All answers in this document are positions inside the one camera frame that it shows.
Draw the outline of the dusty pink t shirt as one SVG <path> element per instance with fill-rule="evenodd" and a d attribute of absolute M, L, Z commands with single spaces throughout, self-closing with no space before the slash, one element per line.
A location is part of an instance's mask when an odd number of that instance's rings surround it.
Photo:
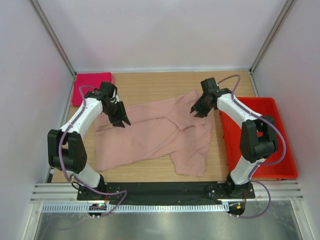
<path fill-rule="evenodd" d="M 187 94 L 126 107 L 130 125 L 112 126 L 105 114 L 94 121 L 96 169 L 170 155 L 179 175 L 203 177 L 211 144 L 212 120 L 190 111 L 200 94 Z"/>

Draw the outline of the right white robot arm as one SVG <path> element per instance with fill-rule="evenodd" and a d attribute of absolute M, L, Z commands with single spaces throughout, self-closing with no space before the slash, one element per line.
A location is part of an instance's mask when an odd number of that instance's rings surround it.
<path fill-rule="evenodd" d="M 240 158 L 227 175 L 225 192 L 231 198 L 239 198 L 248 187 L 252 175 L 266 159 L 278 151 L 278 130 L 272 116 L 263 116 L 238 100 L 235 90 L 220 88 L 215 78 L 200 82 L 201 97 L 191 107 L 195 117 L 207 117 L 219 110 L 228 115 L 240 128 Z"/>

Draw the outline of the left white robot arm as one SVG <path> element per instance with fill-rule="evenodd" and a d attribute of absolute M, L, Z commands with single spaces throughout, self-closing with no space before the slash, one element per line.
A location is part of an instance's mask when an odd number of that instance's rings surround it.
<path fill-rule="evenodd" d="M 83 137 L 100 114 L 105 114 L 113 127 L 124 128 L 131 123 L 113 83 L 103 81 L 99 88 L 91 88 L 87 93 L 80 91 L 80 96 L 82 103 L 70 120 L 47 134 L 48 163 L 63 172 L 68 182 L 75 180 L 88 189 L 93 199 L 101 200 L 109 193 L 104 177 L 87 162 Z"/>

